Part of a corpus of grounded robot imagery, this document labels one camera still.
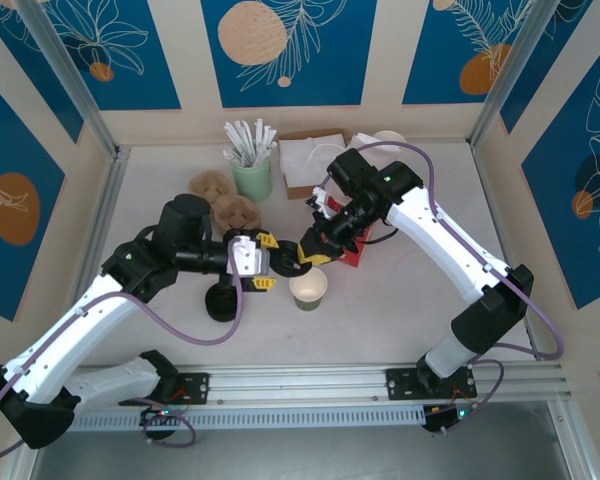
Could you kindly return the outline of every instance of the white tabletop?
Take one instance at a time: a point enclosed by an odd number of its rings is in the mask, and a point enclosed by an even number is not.
[[[500,256],[496,232],[473,157],[465,143],[422,143],[436,165],[436,198],[479,243]],[[405,152],[403,161],[425,182],[424,162]],[[135,147],[122,183],[103,260],[116,246],[157,223],[163,205],[187,191],[191,178],[217,169],[228,175],[220,145]],[[302,200],[286,199],[284,181],[274,162],[273,194],[259,204],[262,227],[278,239],[298,241],[311,226]],[[377,225],[375,236],[389,227]],[[288,280],[280,278],[270,293],[245,296],[242,324],[233,338],[216,347],[187,344],[142,314],[127,319],[87,359],[87,365],[126,362],[158,349],[177,365],[293,365],[399,363],[418,360],[449,331],[466,305],[451,281],[406,235],[365,249],[359,268],[339,262],[321,267],[329,288],[320,307],[302,312],[294,304]],[[180,274],[150,305],[169,323],[190,335],[215,338],[228,324],[213,321],[204,307],[206,290],[217,276]],[[505,337],[528,346],[519,323]],[[507,350],[501,360],[529,360]]]

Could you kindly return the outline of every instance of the purple cable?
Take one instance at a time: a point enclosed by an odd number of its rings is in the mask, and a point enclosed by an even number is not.
[[[404,143],[404,142],[394,142],[394,141],[382,141],[382,142],[369,143],[367,145],[363,145],[363,146],[359,147],[358,151],[363,151],[363,150],[366,150],[367,148],[371,148],[371,147],[380,147],[383,145],[393,145],[396,147],[407,148],[409,150],[413,150],[414,152],[420,154],[420,156],[422,156],[422,158],[425,159],[425,161],[427,162],[427,166],[429,167],[429,207],[431,208],[431,212],[434,214],[434,216],[438,216],[438,206],[436,205],[435,197],[434,197],[435,173],[434,173],[433,161],[431,160],[431,157],[429,157],[429,155],[424,150],[416,147],[415,145],[411,145],[409,143]],[[460,243],[465,248],[465,250],[467,250],[467,252],[469,252],[471,254],[471,256],[473,256],[480,263],[480,265],[482,265],[483,267],[486,267],[487,265],[489,265],[489,262],[486,259],[482,258],[482,255],[480,255],[480,253],[478,251],[476,251],[462,237],[462,235],[460,235],[458,232],[456,232],[455,229],[445,221],[444,217],[439,218],[438,222],[440,223],[440,225],[442,225],[442,227],[447,232],[449,232],[449,234],[454,239],[456,239],[458,241],[458,243]],[[494,346],[501,347],[501,348],[509,348],[511,350],[517,350],[519,352],[528,353],[530,355],[535,355],[536,357],[544,358],[546,360],[557,360],[558,358],[562,357],[562,355],[564,354],[564,339],[562,337],[562,334],[558,330],[558,327],[549,319],[549,317],[542,311],[542,309],[533,300],[531,300],[531,298],[529,298],[529,296],[527,296],[522,290],[520,290],[513,283],[511,283],[511,281],[507,277],[502,275],[495,268],[492,268],[491,270],[489,270],[489,272],[493,276],[495,276],[499,281],[501,281],[503,284],[505,284],[513,293],[515,293],[534,312],[536,312],[536,314],[540,317],[542,322],[551,331],[551,334],[553,335],[553,338],[556,341],[557,348],[554,353],[545,353],[545,352],[539,352],[539,351],[537,351],[535,349],[531,349],[531,348],[525,348],[525,347],[521,347],[518,345],[512,345],[510,343],[496,343]]]
[[[179,339],[184,340],[185,342],[193,343],[195,345],[201,345],[201,346],[213,346],[213,345],[218,345],[222,342],[227,341],[229,338],[231,338],[231,336],[233,336],[233,334],[238,329],[238,326],[240,325],[240,320],[242,319],[242,311],[243,311],[243,307],[244,307],[243,298],[242,298],[242,295],[243,295],[242,284],[240,283],[240,276],[238,275],[238,266],[236,265],[236,260],[233,255],[233,245],[236,242],[239,242],[239,239],[234,238],[233,240],[231,240],[229,242],[228,250],[229,250],[229,264],[231,265],[231,270],[233,272],[233,279],[234,279],[234,283],[235,283],[235,287],[236,287],[236,293],[238,295],[238,305],[237,305],[237,310],[236,310],[236,319],[233,321],[233,325],[231,325],[231,328],[229,329],[229,331],[227,333],[225,333],[223,336],[213,339],[213,340],[202,340],[202,339],[198,339],[195,337],[191,337],[189,335],[186,335],[186,334],[180,332],[179,330],[176,330],[174,327],[169,325],[160,316],[158,316],[157,313],[155,313],[145,303],[143,303],[142,301],[140,301],[133,295],[130,295],[128,293],[123,293],[123,292],[111,292],[111,293],[106,293],[104,295],[101,295],[101,296],[91,300],[86,305],[82,306],[81,307],[81,310],[83,312],[82,314],[76,313],[76,314],[72,315],[71,317],[69,317],[69,319],[65,323],[63,323],[60,327],[58,327],[58,329],[56,331],[54,331],[49,336],[49,338],[47,338],[43,342],[43,344],[40,346],[40,348],[38,350],[36,350],[31,355],[31,357],[29,357],[29,359],[22,364],[21,371],[26,372],[27,370],[29,370],[29,368],[31,368],[31,365],[33,365],[36,362],[36,360],[38,360],[40,355],[42,355],[44,353],[44,351],[47,348],[49,348],[49,346],[51,346],[51,344],[58,339],[58,337],[60,337],[71,325],[73,325],[76,322],[76,320],[78,320],[82,316],[86,315],[87,312],[89,312],[89,310],[91,310],[96,305],[99,305],[100,303],[104,302],[105,300],[109,300],[110,298],[124,298],[126,300],[129,300],[129,301],[135,303],[143,312],[145,312],[149,316],[149,318],[151,318],[153,321],[155,321],[159,326],[161,326],[162,328],[167,330],[169,333],[172,333]],[[22,373],[16,373],[4,385],[4,387],[2,387],[2,389],[0,390],[0,402],[5,397],[7,392],[9,392],[9,390],[11,390],[11,388],[13,388],[13,386],[18,382],[18,380],[20,380],[20,378],[22,378]],[[186,421],[186,419],[184,419],[182,421],[185,423],[185,425],[187,425],[187,426],[190,425],[188,423],[188,421]],[[16,442],[9,448],[0,452],[0,459],[3,458],[4,456],[8,455],[9,453],[13,452],[17,448],[19,448],[23,443],[24,442],[22,440],[19,440],[18,442]]]
[[[496,390],[498,390],[498,388],[500,388],[500,385],[502,385],[502,381],[504,380],[504,365],[502,364],[502,362],[499,360],[494,360],[494,359],[488,358],[485,360],[477,360],[475,362],[472,362],[472,365],[479,365],[482,363],[495,363],[500,368],[500,374],[498,375],[498,379],[496,380],[495,385],[489,391],[489,393],[487,393],[484,396],[484,398],[479,403],[476,404],[477,406],[472,410],[471,414],[467,415],[463,421],[460,421],[460,422],[456,423],[455,425],[452,425],[449,428],[446,428],[444,431],[441,431],[440,433],[446,434],[448,432],[455,430],[460,425],[464,425],[465,423],[467,423],[467,421],[470,418],[475,416],[475,414],[478,413],[487,404],[487,402],[489,402],[489,400],[491,400],[491,397],[493,397],[495,395]],[[441,410],[438,410],[437,412],[429,412],[429,413],[425,414],[425,416],[428,417],[431,415],[436,415],[438,413],[448,412],[449,410],[454,410],[455,408],[456,408],[455,406],[453,406],[453,407],[449,406],[449,407],[443,408]]]
[[[151,445],[156,445],[158,447],[164,448],[187,448],[191,447],[194,443],[196,443],[196,430],[195,428],[193,428],[193,425],[191,425],[191,422],[189,422],[189,420],[186,419],[186,417],[184,416],[184,412],[174,411],[167,405],[155,402],[153,400],[148,400],[146,398],[134,398],[133,401],[138,403],[144,403],[145,405],[150,405],[152,407],[158,407],[161,410],[168,410],[170,412],[168,415],[156,415],[155,417],[151,417],[142,426],[142,434],[145,436],[145,438]],[[155,441],[149,438],[149,435],[147,433],[147,427],[161,418],[177,418],[178,420],[180,420],[186,425],[186,427],[191,432],[191,439],[186,443],[168,443],[162,441]]]

